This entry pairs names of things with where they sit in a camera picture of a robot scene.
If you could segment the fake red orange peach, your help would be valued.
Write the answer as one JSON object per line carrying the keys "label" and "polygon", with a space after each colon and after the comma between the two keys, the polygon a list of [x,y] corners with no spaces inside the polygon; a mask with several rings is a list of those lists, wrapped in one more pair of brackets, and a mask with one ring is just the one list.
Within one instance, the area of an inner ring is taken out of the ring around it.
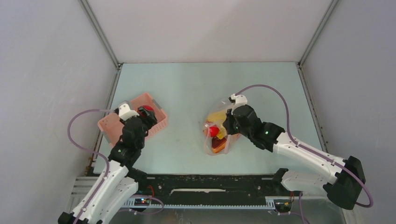
{"label": "fake red orange peach", "polygon": [[218,136],[218,134],[220,133],[220,129],[217,126],[211,126],[209,127],[208,133],[211,138],[214,138]]}

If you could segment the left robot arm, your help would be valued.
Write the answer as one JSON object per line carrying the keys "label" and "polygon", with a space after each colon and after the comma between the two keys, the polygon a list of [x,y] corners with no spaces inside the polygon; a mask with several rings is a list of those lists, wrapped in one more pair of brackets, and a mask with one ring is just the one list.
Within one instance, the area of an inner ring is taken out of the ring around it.
{"label": "left robot arm", "polygon": [[146,173],[133,165],[149,130],[157,124],[155,110],[149,105],[133,110],[123,103],[114,112],[124,125],[121,135],[108,157],[98,153],[105,161],[104,170],[72,212],[60,215],[60,224],[107,224],[130,196],[143,194],[148,188]]}

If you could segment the fake red apple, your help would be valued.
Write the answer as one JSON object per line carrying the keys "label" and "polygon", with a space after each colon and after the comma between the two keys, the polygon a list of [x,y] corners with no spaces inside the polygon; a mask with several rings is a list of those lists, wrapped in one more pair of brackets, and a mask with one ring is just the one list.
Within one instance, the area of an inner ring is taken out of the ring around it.
{"label": "fake red apple", "polygon": [[153,107],[149,106],[149,105],[143,105],[140,107],[140,111],[147,111],[147,112],[155,112],[155,110],[153,109]]}

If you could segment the clear zip top bag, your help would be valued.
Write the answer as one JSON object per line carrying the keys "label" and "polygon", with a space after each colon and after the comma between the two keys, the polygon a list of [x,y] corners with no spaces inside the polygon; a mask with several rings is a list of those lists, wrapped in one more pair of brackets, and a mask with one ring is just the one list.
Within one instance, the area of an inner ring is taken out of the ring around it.
{"label": "clear zip top bag", "polygon": [[239,139],[240,134],[229,135],[223,127],[226,120],[226,112],[233,106],[228,98],[222,98],[216,102],[209,111],[204,121],[202,132],[205,136],[203,148],[205,153],[211,156],[227,154],[231,147]]}

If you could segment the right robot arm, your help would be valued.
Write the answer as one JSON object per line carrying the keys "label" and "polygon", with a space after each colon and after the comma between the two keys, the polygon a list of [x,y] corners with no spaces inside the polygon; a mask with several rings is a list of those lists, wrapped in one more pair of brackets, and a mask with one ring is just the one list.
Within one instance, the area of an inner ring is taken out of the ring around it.
{"label": "right robot arm", "polygon": [[277,195],[288,191],[303,191],[306,185],[318,188],[321,193],[338,207],[352,210],[365,187],[366,178],[361,161],[349,156],[347,159],[310,148],[298,141],[284,128],[261,121],[249,105],[240,105],[226,110],[223,127],[227,134],[240,134],[261,150],[285,155],[312,168],[316,173],[307,175],[303,181],[299,175],[287,168],[276,172],[272,190]]}

